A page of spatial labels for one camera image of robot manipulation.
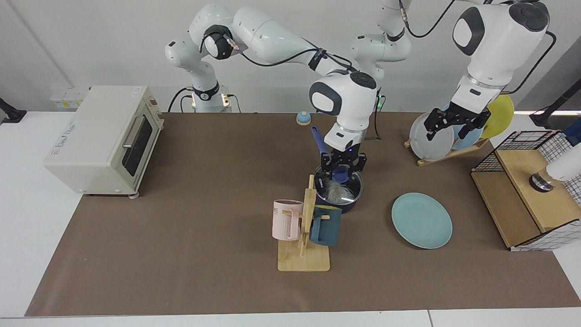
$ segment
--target wooden mug stand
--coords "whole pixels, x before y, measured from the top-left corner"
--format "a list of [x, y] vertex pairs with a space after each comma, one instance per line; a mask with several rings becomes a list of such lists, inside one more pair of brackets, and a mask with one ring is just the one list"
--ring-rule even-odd
[[309, 240], [317, 191], [314, 188], [314, 175], [309, 176], [309, 187], [304, 191], [304, 205], [301, 234], [296, 241], [278, 241], [279, 271], [329, 271], [329, 247], [312, 243]]
[[[489, 140], [488, 138], [481, 138], [480, 140], [478, 140], [478, 142], [474, 143], [474, 145], [472, 145], [471, 147], [468, 147], [466, 149], [462, 149], [462, 150], [450, 150], [450, 152], [448, 152], [448, 154], [444, 158], [442, 158], [440, 160], [427, 161], [427, 160], [424, 160], [422, 158], [422, 159], [418, 160], [417, 164], [418, 164], [418, 166], [422, 167], [422, 166], [426, 166], [426, 165], [429, 165], [429, 164], [433, 164], [435, 162], [444, 161], [444, 160], [447, 160], [447, 159], [450, 159], [450, 158], [454, 158], [454, 157], [457, 157], [459, 155], [463, 155], [463, 154], [467, 154], [467, 153], [470, 153], [470, 152], [477, 151], [480, 148], [482, 148], [482, 146], [485, 145], [486, 142], [488, 142], [488, 140]], [[406, 148], [410, 148], [411, 147], [410, 140], [408, 139], [407, 141], [405, 141], [403, 143], [403, 146], [406, 147]]]

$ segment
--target dark blue mug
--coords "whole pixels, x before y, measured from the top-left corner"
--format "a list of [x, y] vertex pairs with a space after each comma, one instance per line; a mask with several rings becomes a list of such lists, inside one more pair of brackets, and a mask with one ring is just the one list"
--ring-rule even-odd
[[336, 245], [339, 240], [341, 212], [340, 208], [330, 205], [315, 205], [310, 241], [322, 246]]

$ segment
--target mug handle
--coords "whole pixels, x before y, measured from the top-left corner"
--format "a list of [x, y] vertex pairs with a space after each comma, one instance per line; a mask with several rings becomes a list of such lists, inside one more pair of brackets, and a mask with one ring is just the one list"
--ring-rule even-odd
[[313, 227], [311, 228], [311, 235], [317, 236], [317, 242], [321, 241], [321, 217], [313, 219]]
[[299, 232], [299, 211], [295, 210], [295, 209], [291, 209], [290, 212], [292, 213], [292, 216], [290, 218], [290, 231], [289, 234], [287, 234], [286, 236], [288, 237], [288, 239], [293, 239], [295, 238], [294, 235], [297, 235]]

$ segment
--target oven label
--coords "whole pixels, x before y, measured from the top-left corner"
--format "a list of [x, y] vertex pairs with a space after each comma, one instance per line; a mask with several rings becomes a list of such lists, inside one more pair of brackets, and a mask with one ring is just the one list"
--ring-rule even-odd
[[69, 136], [73, 133], [74, 129], [77, 127], [77, 123], [78, 122], [71, 121], [67, 128], [64, 129], [63, 133], [59, 137], [59, 140], [56, 142], [55, 146], [52, 147], [52, 151], [49, 154], [49, 157], [56, 158], [59, 156], [60, 150], [64, 147], [65, 143], [67, 143]]
[[133, 90], [133, 94], [131, 94], [132, 97], [136, 97], [141, 93], [141, 86], [136, 87], [135, 90]]

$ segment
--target oven window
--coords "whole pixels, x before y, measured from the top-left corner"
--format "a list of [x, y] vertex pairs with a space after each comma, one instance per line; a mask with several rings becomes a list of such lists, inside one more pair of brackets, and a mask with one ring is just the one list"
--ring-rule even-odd
[[139, 131], [139, 136], [137, 137], [135, 145], [132, 148], [127, 149], [125, 156], [123, 156], [123, 166], [132, 177], [135, 177], [137, 167], [141, 162], [141, 158], [143, 157], [145, 148], [147, 147], [147, 143], [149, 142], [149, 138], [152, 133], [153, 128], [147, 120], [147, 117], [145, 117], [144, 124], [141, 126], [141, 130]]

